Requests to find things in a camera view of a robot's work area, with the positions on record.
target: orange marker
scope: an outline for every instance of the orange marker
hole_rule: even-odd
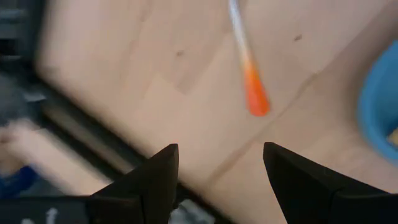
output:
[[[239,53],[241,54],[244,70],[244,87],[249,111],[255,116],[264,116],[269,112],[269,102],[244,33],[236,0],[229,0],[229,14],[238,43]]]

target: wooden table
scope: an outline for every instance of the wooden table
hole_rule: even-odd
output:
[[[398,169],[364,142],[355,109],[396,36],[398,3],[240,3],[272,103],[265,117],[245,108],[226,0],[52,1],[40,69],[144,154],[177,142],[180,180],[238,223],[285,223],[265,141],[396,192]]]

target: wooden surface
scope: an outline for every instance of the wooden surface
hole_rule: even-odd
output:
[[[275,141],[394,192],[355,123],[366,69],[397,29],[388,0],[241,1],[271,113],[245,108],[227,1],[52,1],[44,78],[239,223],[285,222],[261,161]]]

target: blue bowl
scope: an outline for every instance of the blue bowl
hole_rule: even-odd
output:
[[[381,55],[366,78],[359,97],[358,120],[372,146],[396,163],[398,147],[387,137],[398,128],[398,41]]]

